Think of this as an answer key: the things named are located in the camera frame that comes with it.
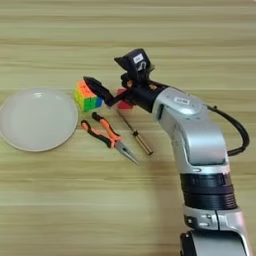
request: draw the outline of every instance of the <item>pliers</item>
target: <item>pliers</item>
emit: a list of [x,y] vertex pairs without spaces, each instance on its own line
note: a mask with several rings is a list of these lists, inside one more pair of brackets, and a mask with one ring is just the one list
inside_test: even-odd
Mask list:
[[109,122],[104,117],[98,115],[96,112],[93,112],[92,118],[102,125],[102,127],[107,131],[109,138],[101,134],[100,131],[92,128],[88,121],[82,120],[82,127],[90,135],[104,142],[108,148],[116,148],[122,155],[128,157],[134,163],[139,163],[133,153],[121,142],[121,136],[113,130]]

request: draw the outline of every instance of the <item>robotic arm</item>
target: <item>robotic arm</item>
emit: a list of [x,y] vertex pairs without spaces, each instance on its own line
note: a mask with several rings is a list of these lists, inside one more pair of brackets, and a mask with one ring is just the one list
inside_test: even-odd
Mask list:
[[127,89],[124,93],[113,97],[96,79],[84,80],[108,106],[125,100],[152,113],[169,135],[180,174],[184,220],[191,228],[180,236],[181,255],[253,256],[228,159],[249,144],[243,126],[236,121],[247,142],[228,152],[223,133],[210,120],[208,111],[220,113],[229,121],[235,119],[177,88],[150,80],[153,66],[143,49],[115,61],[127,71],[121,76]]

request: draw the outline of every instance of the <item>red object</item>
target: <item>red object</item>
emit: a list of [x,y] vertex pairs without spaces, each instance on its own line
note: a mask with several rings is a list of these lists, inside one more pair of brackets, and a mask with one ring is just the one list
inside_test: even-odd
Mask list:
[[[126,89],[118,89],[117,90],[117,95],[121,94],[122,92],[126,91]],[[132,109],[133,105],[128,104],[126,102],[124,102],[123,100],[121,100],[118,104],[117,104],[117,108],[119,109]]]

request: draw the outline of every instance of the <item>orange plier handle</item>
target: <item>orange plier handle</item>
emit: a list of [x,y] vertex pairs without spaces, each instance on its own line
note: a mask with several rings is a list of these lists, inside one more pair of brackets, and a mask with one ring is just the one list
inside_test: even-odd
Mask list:
[[110,139],[114,140],[115,142],[121,140],[121,136],[113,130],[107,119],[100,116],[97,112],[92,113],[92,118],[102,125],[102,127],[107,131]]
[[104,142],[108,148],[113,148],[115,146],[115,143],[121,140],[121,136],[113,130],[109,122],[104,117],[98,115],[96,112],[92,113],[92,118],[102,125],[102,127],[107,131],[109,138],[104,136],[100,131],[92,128],[86,120],[83,120],[81,122],[82,127],[90,135]]

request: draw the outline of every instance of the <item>wooden table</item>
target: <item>wooden table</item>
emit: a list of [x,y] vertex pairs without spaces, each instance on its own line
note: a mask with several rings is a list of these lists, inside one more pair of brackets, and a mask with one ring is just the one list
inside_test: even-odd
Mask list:
[[[256,250],[256,27],[252,0],[1,0],[0,103],[23,88],[72,94],[83,75],[113,92],[113,61],[143,47],[152,78],[217,104],[249,130],[252,143],[231,158],[233,182]],[[141,162],[77,127],[61,147],[24,153],[0,139],[0,254],[3,256],[179,255],[187,228],[170,140],[145,111],[130,122],[153,145],[145,154],[114,110],[100,113]],[[80,114],[91,120],[90,114]],[[213,116],[228,148],[236,131]]]

